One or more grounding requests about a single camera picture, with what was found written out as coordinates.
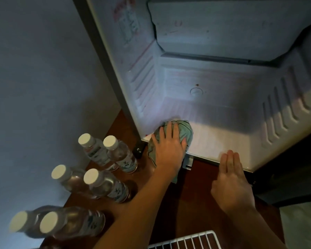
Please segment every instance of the white wire shelf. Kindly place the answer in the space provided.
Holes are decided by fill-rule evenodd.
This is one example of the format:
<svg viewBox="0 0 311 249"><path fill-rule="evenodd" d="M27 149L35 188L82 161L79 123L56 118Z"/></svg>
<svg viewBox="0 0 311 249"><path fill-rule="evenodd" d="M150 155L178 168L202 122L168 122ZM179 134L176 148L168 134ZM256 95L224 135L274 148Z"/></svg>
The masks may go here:
<svg viewBox="0 0 311 249"><path fill-rule="evenodd" d="M149 245L148 249L221 249L214 231L204 231L193 235L176 238Z"/></svg>

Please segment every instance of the wooden table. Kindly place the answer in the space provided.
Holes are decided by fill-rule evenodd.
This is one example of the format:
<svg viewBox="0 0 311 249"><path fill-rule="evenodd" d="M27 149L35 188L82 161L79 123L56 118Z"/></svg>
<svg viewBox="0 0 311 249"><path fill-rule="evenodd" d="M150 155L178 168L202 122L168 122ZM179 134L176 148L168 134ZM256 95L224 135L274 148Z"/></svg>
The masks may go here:
<svg viewBox="0 0 311 249"><path fill-rule="evenodd" d="M122 111L112 124L107 135L114 135L124 141L132 149L137 141L136 136ZM138 169L133 174L125 174L121 170L114 175L139 191L148 181L154 171L152 161L147 157L147 148L138 160ZM97 168L91 162L87 169ZM214 230L223 249L250 248L243 240L231 220L220 210L210 194L212 181L218 175L218 167L194 161L192 170L181 169L177 184L170 184L160 206L153 228L150 243L158 243L198 232ZM124 215L126 204L116 204L109 199L89 200L82 196L71 194L65 207L81 206L91 210L101 210L109 215L107 227L120 215ZM274 233L284 241L280 212L256 199L256 207ZM99 237L81 237L67 241L56 241L46 238L45 245L59 244L62 248L91 249Z"/></svg>

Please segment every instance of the white bottle cap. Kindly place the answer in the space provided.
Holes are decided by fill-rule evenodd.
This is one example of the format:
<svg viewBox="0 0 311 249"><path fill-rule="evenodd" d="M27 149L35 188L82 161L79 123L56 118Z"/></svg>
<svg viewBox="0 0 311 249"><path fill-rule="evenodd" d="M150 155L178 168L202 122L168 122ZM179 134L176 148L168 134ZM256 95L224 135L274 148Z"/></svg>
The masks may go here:
<svg viewBox="0 0 311 249"><path fill-rule="evenodd" d="M97 169L89 169L84 175L84 182L90 186L95 186L102 181L103 175Z"/></svg>
<svg viewBox="0 0 311 249"><path fill-rule="evenodd" d="M90 135L90 134L82 134L79 138L78 138L78 143L84 147L84 148L88 148L90 146L92 146L95 143L95 139Z"/></svg>
<svg viewBox="0 0 311 249"><path fill-rule="evenodd" d="M109 135L104 139L104 146L108 150L115 150L119 145L119 141L115 136Z"/></svg>
<svg viewBox="0 0 311 249"><path fill-rule="evenodd" d="M44 234L54 234L65 225L65 214L60 211L47 213L40 222L39 229Z"/></svg>
<svg viewBox="0 0 311 249"><path fill-rule="evenodd" d="M52 178L63 182L71 177L72 171L66 165L60 164L56 166L52 171Z"/></svg>
<svg viewBox="0 0 311 249"><path fill-rule="evenodd" d="M10 232L19 232L29 229L34 225L36 214L31 211L20 211L11 220L9 224Z"/></svg>

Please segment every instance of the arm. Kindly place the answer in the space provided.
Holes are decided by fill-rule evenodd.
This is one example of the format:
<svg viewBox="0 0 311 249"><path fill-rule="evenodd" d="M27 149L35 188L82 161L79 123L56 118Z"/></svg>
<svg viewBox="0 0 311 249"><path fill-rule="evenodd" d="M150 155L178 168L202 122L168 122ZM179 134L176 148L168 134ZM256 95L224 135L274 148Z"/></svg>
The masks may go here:
<svg viewBox="0 0 311 249"><path fill-rule="evenodd" d="M229 150L221 156L219 175L212 183L211 194L252 248L286 249L257 212L238 153Z"/></svg>
<svg viewBox="0 0 311 249"><path fill-rule="evenodd" d="M181 167L187 146L179 140L178 125L168 123L166 138L160 128L160 143L152 135L156 147L157 168L144 188L128 203L121 215L96 243L93 249L145 249L149 245L155 218L163 196Z"/></svg>

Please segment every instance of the cleaning rag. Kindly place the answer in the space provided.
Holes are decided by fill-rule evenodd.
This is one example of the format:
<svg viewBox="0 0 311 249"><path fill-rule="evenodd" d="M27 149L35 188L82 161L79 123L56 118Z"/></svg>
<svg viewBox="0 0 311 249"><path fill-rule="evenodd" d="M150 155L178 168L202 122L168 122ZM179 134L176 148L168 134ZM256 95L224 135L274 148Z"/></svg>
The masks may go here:
<svg viewBox="0 0 311 249"><path fill-rule="evenodd" d="M189 124L188 121L183 121L183 120L172 121L172 130L174 129L174 123L178 124L178 130L180 132L180 134L179 134L180 142L182 142L182 140L184 138L186 138L186 141L187 141L186 151L187 151L190 144L191 144L192 136L193 136L193 131L192 131L191 125ZM164 122L164 124L162 124L160 126L160 127L163 127L165 135L166 135L166 131L167 131L167 125L168 125L168 121ZM154 131L154 135L155 135L157 141L160 140L160 133L159 133L160 127L158 127L156 129L156 131ZM149 144L148 144L148 156L152 160L154 165L157 166L157 161L155 160L155 158L156 158L155 154L156 154L155 153L155 146L154 146L153 140L150 139ZM172 182L176 184L177 176L172 180Z"/></svg>

